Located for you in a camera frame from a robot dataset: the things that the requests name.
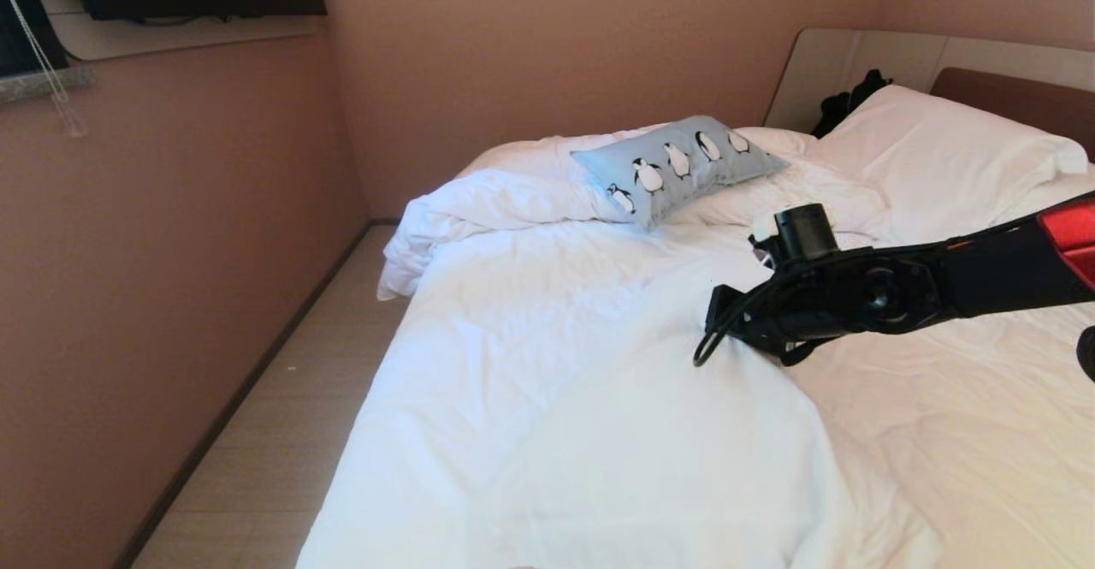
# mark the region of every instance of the blind cord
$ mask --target blind cord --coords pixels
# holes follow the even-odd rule
[[[83,118],[77,113],[72,105],[69,104],[68,91],[65,89],[65,84],[61,82],[60,76],[57,74],[57,70],[54,69],[53,62],[49,61],[49,57],[46,51],[38,44],[38,38],[34,36],[31,31],[31,24],[26,22],[26,16],[23,15],[23,9],[19,7],[19,2],[15,0],[8,0],[11,2],[12,10],[15,11],[15,16],[19,19],[20,26],[23,28],[23,34],[26,35],[26,39],[31,43],[31,50],[34,51],[35,59],[38,60],[38,68],[46,76],[46,80],[49,82],[49,89],[51,92],[51,98],[54,101],[54,106],[57,108],[57,113],[61,116],[61,121],[65,124],[65,129],[70,137],[83,137],[88,133],[88,125],[84,124]]]

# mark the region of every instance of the wooden headboard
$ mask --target wooden headboard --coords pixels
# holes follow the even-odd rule
[[[1095,163],[1095,92],[966,69],[943,69],[932,94],[1075,139]]]

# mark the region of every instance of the cable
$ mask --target cable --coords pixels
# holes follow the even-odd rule
[[[57,108],[57,113],[60,114],[61,120],[65,121],[65,126],[68,129],[68,133],[71,137],[82,137],[88,133],[88,126],[83,124],[80,114],[72,108],[69,104],[68,91],[65,90],[65,84],[61,83],[61,78],[57,74],[57,70],[54,68],[54,63],[49,61],[49,56],[38,44],[38,38],[31,31],[31,24],[27,23],[26,16],[23,15],[23,9],[20,8],[19,2],[15,0],[9,0],[11,2],[12,11],[15,11],[15,18],[19,19],[19,24],[23,28],[23,34],[26,35],[26,39],[31,43],[31,50],[34,51],[35,59],[38,60],[38,67],[42,72],[46,76],[46,80],[49,82],[49,89],[53,91],[54,106]]]
[[[723,315],[715,321],[714,327],[712,327],[711,330],[704,332],[700,346],[695,348],[695,352],[692,355],[692,365],[701,367],[703,363],[707,363],[707,359],[711,359],[711,356],[715,355],[715,350],[717,350],[719,344],[722,344],[723,339],[729,334],[730,328],[734,326],[734,321],[738,318],[738,316],[744,315],[746,309],[749,307],[749,305],[753,303],[753,301],[758,299],[761,293],[768,292],[770,289],[774,289],[775,286],[782,283],[782,279],[772,277],[772,279],[763,284],[763,288],[752,289],[752,291],[740,297],[734,307],[724,312]]]

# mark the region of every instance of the white pillow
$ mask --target white pillow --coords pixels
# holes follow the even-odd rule
[[[734,130],[774,155],[806,155],[810,146],[818,143],[815,136],[807,136],[806,132],[785,131],[783,128],[747,126],[747,128],[735,128]]]
[[[897,85],[874,93],[807,156],[878,186],[900,244],[984,229],[1038,184],[1087,164],[1071,139]]]
[[[1086,174],[1061,175],[1052,183],[1045,183],[1024,195],[1019,201],[1000,214],[1000,218],[996,218],[992,225],[1002,225],[1002,223],[1014,221],[1016,218],[1024,218],[1024,216],[1035,213],[1035,211],[1045,210],[1047,207],[1057,206],[1059,202],[1069,201],[1069,199],[1077,198],[1083,194],[1090,194],[1092,190],[1095,190],[1095,171],[1092,169],[1088,169]]]

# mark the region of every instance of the baseboard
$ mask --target baseboard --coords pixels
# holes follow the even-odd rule
[[[178,469],[178,473],[175,474],[171,484],[169,484],[168,488],[165,488],[163,493],[160,495],[160,498],[157,499],[155,504],[152,506],[152,510],[149,511],[148,518],[146,518],[141,523],[140,530],[134,534],[132,538],[129,538],[129,543],[126,545],[126,548],[122,551],[117,561],[115,561],[114,569],[129,569],[132,564],[137,561],[137,557],[140,555],[141,549],[143,549],[145,545],[148,544],[149,538],[152,538],[152,533],[154,533],[157,526],[160,525],[160,521],[163,520],[168,510],[171,509],[171,504],[175,502],[175,498],[178,497],[178,493],[183,491],[183,487],[186,486],[191,476],[194,475],[195,471],[197,471],[198,465],[201,464],[201,461],[212,448],[217,438],[220,437],[224,426],[228,426],[228,422],[231,421],[232,416],[234,416],[235,411],[240,408],[240,405],[243,404],[244,398],[247,397],[251,390],[254,388],[255,383],[258,383],[258,379],[263,376],[267,367],[269,367],[270,362],[274,361],[274,358],[277,357],[278,351],[281,351],[281,347],[285,347],[285,344],[289,341],[290,336],[292,336],[292,332],[297,330],[301,321],[304,321],[304,316],[308,316],[312,306],[314,306],[316,301],[320,300],[320,297],[323,295],[324,289],[327,289],[327,286],[331,284],[334,277],[337,276],[339,269],[342,269],[346,264],[346,260],[349,260],[350,254],[354,253],[357,245],[361,244],[362,239],[365,239],[365,234],[367,234],[373,225],[397,225],[397,223],[399,219],[390,221],[390,219],[387,218],[380,218],[377,219],[377,221],[369,221],[360,233],[354,237],[351,243],[346,246],[338,257],[338,260],[336,260],[330,271],[325,274],[320,283],[315,286],[315,289],[312,289],[312,293],[309,293],[308,299],[306,299],[304,303],[300,305],[300,309],[297,309],[292,318],[289,320],[289,323],[286,324],[285,328],[283,328],[277,338],[274,339],[274,344],[270,344],[270,347],[267,348],[265,353],[263,353],[262,359],[258,359],[258,363],[255,363],[254,369],[252,369],[251,373],[247,374],[247,378],[244,379],[240,388],[235,390],[235,394],[232,394],[231,400],[229,400],[228,405],[224,406],[224,409],[219,414],[219,416],[217,416],[214,423],[209,426],[209,429],[201,438],[201,441],[198,442],[197,446],[194,448],[194,451],[192,451],[189,456],[186,457],[186,461],[184,461],[183,466]]]

